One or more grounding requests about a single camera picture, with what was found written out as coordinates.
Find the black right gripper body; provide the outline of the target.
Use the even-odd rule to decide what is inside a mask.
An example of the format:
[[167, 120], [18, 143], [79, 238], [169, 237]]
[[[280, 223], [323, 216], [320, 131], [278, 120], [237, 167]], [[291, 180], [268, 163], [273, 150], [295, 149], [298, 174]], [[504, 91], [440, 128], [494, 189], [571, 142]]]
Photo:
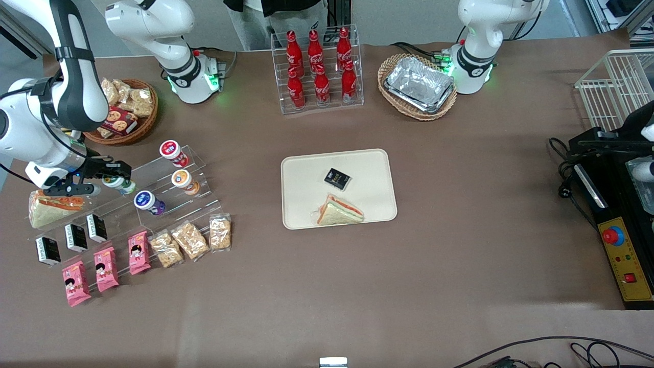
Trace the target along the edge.
[[102, 178], [106, 160], [91, 157], [85, 161], [75, 172], [66, 175], [49, 188], [49, 197], [93, 197], [98, 196], [101, 187], [90, 179]]

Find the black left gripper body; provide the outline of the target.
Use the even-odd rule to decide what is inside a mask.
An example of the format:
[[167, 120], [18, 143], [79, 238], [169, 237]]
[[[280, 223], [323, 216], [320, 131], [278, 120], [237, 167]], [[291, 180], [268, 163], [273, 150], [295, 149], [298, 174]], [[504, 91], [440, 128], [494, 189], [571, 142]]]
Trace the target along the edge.
[[652, 137], [642, 134], [645, 128], [651, 128], [652, 119], [627, 119], [621, 128], [615, 130], [619, 147], [638, 153], [640, 156], [652, 156]]

